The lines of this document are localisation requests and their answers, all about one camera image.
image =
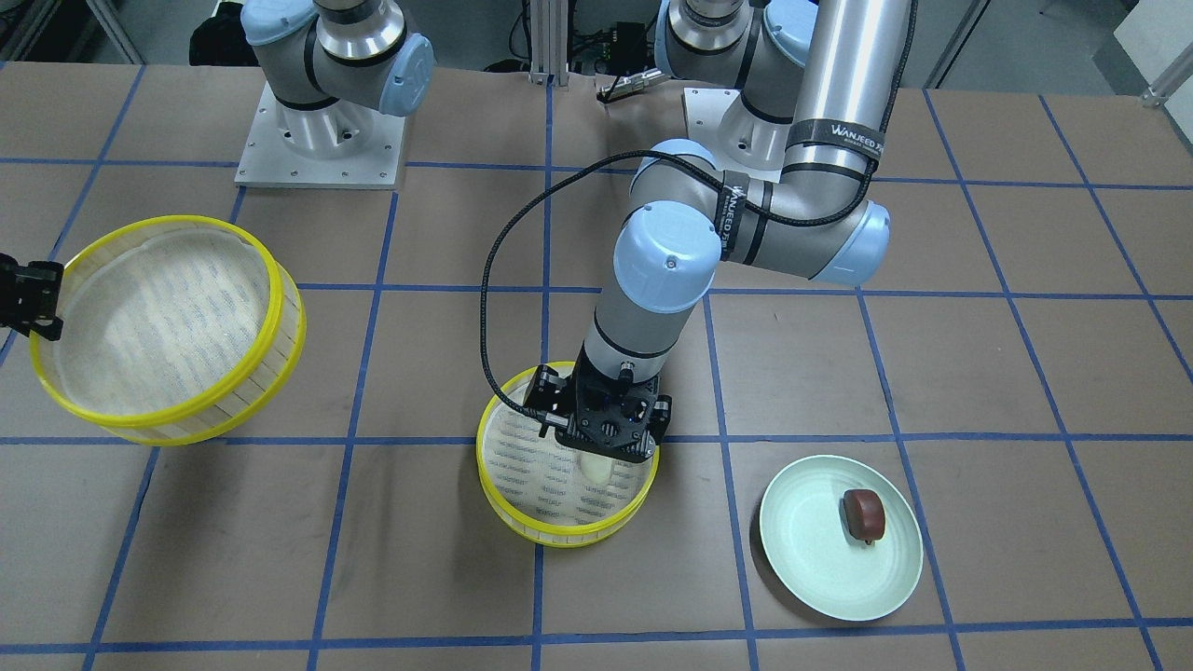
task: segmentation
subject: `tiled surface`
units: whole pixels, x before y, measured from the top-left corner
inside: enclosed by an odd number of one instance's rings
[[[543,552],[476,484],[481,261],[544,184],[681,134],[679,82],[604,107],[585,78],[439,70],[395,201],[237,190],[259,73],[137,73],[0,70],[2,251],[235,220],[303,283],[309,340],[259,415],[161,450],[58,410],[26,340],[0,347],[0,667],[1189,666],[1193,177],[1152,112],[901,92],[870,193],[894,220],[878,276],[719,269],[663,371],[673,441],[643,509]],[[509,239],[500,381],[575,356],[625,187],[585,180]],[[880,470],[927,524],[920,584],[878,622],[816,615],[759,546],[766,484],[823,453]]]

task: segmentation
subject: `brown food item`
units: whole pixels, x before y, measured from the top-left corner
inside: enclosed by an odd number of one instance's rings
[[[871,490],[849,490],[842,503],[851,536],[865,541],[867,546],[883,537],[886,533],[886,512],[877,493]]]

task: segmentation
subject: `blue joint cap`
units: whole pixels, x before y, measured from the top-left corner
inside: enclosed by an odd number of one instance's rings
[[[638,208],[613,247],[613,275],[631,301],[657,314],[684,312],[712,285],[721,238],[699,210],[674,201]]]
[[[696,156],[698,159],[704,159],[709,161],[713,168],[717,167],[717,159],[712,155],[712,152],[707,150],[704,144],[694,140],[687,140],[685,137],[673,137],[670,140],[663,140],[662,142],[655,144],[650,148],[653,152],[662,152],[665,154],[670,154],[673,156]],[[642,165],[638,166],[638,172],[633,173],[633,180],[638,179],[642,171],[653,166],[659,159],[642,159]]]
[[[247,0],[240,23],[249,45],[264,47],[304,30],[316,16],[310,0]]]
[[[381,91],[377,111],[395,117],[413,115],[427,96],[434,64],[435,54],[431,49],[431,41],[421,32],[406,36],[406,44],[394,57],[394,67]]]
[[[766,33],[771,36],[771,42],[799,67],[808,64],[816,11],[811,0],[772,0],[764,11]]]
[[[660,0],[659,16],[655,18],[655,67],[663,70],[668,76],[675,76],[670,69],[670,60],[667,57],[667,6],[670,0]]]
[[[870,279],[886,256],[886,244],[891,236],[890,221],[891,215],[886,208],[878,203],[866,203],[866,211],[853,234],[812,279],[846,287],[858,287]]]

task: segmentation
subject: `round yellow container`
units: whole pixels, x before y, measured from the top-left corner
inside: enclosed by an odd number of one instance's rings
[[[574,363],[550,365],[567,375]],[[523,371],[501,390],[520,400],[533,374]],[[575,548],[607,538],[642,507],[659,470],[657,451],[643,463],[626,463],[565,448],[554,430],[539,438],[538,429],[496,395],[481,415],[481,487],[506,525],[536,543]]]
[[[290,377],[307,316],[261,242],[210,217],[115,230],[66,265],[62,339],[31,337],[63,408],[136,443],[184,445],[261,410]]]

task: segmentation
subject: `light green plate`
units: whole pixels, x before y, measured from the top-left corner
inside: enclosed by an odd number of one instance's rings
[[[846,528],[847,490],[872,490],[883,501],[886,533],[871,546]],[[920,583],[923,540],[911,507],[890,481],[852,458],[816,455],[780,470],[762,494],[759,528],[783,584],[824,615],[877,620]]]

